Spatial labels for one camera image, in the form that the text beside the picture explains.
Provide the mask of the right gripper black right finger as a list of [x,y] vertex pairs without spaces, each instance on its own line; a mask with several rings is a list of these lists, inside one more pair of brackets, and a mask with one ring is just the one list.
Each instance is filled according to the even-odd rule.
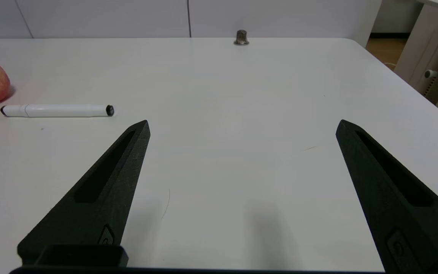
[[387,274],[438,274],[438,196],[363,128],[336,139]]

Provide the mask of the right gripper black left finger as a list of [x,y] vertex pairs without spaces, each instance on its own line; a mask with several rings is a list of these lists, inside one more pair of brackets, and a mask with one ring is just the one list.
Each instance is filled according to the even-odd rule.
[[23,265],[51,245],[120,245],[151,131],[129,126],[17,246]]

